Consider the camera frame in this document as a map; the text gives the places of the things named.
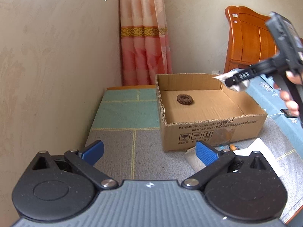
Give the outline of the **person's right hand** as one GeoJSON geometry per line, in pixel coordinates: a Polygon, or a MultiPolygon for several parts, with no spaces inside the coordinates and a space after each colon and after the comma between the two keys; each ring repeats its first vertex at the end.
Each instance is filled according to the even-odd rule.
{"type": "MultiPolygon", "coordinates": [[[[286,76],[290,82],[296,85],[302,85],[302,75],[294,75],[292,72],[286,71],[286,76]]],[[[290,113],[293,116],[299,117],[299,105],[297,102],[291,99],[290,94],[287,91],[280,91],[280,97],[285,102],[286,107],[290,110],[290,113]]]]}

